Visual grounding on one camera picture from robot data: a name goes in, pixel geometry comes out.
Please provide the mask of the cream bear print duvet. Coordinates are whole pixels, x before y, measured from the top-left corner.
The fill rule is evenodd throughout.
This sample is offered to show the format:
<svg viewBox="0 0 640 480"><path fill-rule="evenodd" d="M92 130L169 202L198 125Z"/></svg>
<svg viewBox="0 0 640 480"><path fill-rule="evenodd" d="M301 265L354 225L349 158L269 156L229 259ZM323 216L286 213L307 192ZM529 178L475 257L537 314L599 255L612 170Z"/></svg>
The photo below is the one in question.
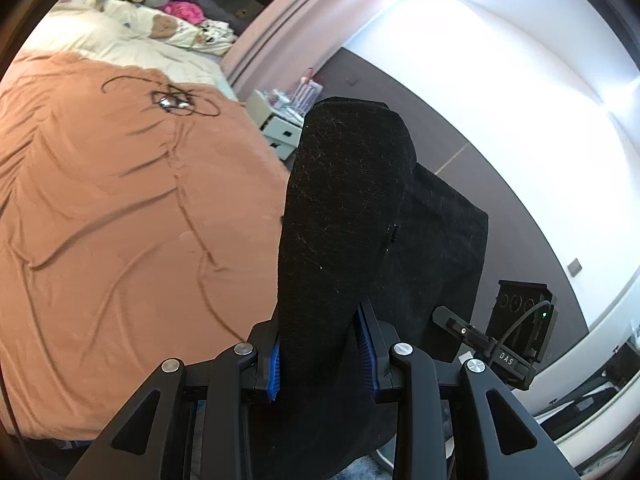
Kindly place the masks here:
<svg viewBox="0 0 640 480"><path fill-rule="evenodd" d="M73 52L112 65L159 70L173 82L209 84L235 100L216 58L195 50L194 32L187 22L125 1L66 2L40 20L20 52Z"/></svg>

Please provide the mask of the pink garment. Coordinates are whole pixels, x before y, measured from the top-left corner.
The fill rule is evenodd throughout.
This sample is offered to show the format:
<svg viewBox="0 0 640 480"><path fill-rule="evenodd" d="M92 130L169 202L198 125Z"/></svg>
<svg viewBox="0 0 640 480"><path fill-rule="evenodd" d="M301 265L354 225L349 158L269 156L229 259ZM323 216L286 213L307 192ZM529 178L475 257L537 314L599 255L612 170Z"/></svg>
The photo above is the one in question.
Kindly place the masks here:
<svg viewBox="0 0 640 480"><path fill-rule="evenodd" d="M169 1L160 6L160 10L192 25L201 24L206 19L203 10L196 3L189 1Z"/></svg>

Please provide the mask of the white patterned garment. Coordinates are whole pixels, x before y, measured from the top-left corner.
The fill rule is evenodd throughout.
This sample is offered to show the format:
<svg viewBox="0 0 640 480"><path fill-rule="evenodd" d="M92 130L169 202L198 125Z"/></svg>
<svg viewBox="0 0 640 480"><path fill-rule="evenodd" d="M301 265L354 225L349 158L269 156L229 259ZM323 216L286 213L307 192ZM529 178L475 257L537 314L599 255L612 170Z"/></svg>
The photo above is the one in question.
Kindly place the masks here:
<svg viewBox="0 0 640 480"><path fill-rule="evenodd" d="M198 44L209 54L224 56L237 39L238 36L227 22L206 18L198 24Z"/></svg>

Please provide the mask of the brown fleece blanket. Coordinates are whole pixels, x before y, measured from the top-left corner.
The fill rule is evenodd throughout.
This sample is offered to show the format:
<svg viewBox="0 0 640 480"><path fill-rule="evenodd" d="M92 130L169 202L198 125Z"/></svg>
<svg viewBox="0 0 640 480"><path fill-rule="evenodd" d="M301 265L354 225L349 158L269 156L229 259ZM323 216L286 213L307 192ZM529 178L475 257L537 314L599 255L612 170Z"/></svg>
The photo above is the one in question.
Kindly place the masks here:
<svg viewBox="0 0 640 480"><path fill-rule="evenodd" d="M70 53L1 83L1 420L90 440L160 362L270 318L288 173L207 84Z"/></svg>

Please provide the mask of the black pants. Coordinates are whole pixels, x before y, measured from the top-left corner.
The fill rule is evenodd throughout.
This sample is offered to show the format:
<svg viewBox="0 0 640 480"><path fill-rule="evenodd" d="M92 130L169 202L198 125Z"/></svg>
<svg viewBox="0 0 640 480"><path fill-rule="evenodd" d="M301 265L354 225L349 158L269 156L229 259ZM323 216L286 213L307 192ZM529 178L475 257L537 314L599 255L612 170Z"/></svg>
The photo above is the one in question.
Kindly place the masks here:
<svg viewBox="0 0 640 480"><path fill-rule="evenodd" d="M434 324L470 318L485 211L418 163L387 105L329 98L306 115L282 217L280 390L250 408L258 479L327 479L388 442L397 408L367 388L352 319L363 299L401 340L439 361L457 341Z"/></svg>

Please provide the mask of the white bedside drawer cabinet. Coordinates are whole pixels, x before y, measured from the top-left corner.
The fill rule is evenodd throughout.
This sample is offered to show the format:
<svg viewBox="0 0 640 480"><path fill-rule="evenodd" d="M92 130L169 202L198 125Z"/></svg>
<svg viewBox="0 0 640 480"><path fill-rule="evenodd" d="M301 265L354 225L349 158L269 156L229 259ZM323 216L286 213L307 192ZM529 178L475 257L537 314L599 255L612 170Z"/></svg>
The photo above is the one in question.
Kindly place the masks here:
<svg viewBox="0 0 640 480"><path fill-rule="evenodd" d="M288 96L279 90L254 90L245 109L278 159L290 159L299 146L304 120L293 110Z"/></svg>

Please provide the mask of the pink curtain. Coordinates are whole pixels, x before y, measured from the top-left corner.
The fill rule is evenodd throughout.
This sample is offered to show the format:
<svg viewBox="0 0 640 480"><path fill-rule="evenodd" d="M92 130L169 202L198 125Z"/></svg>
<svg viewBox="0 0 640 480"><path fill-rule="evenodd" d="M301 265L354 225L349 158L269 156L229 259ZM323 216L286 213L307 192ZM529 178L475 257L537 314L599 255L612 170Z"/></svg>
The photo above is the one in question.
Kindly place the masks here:
<svg viewBox="0 0 640 480"><path fill-rule="evenodd" d="M221 68L242 100L288 90L399 0L273 0L224 56Z"/></svg>

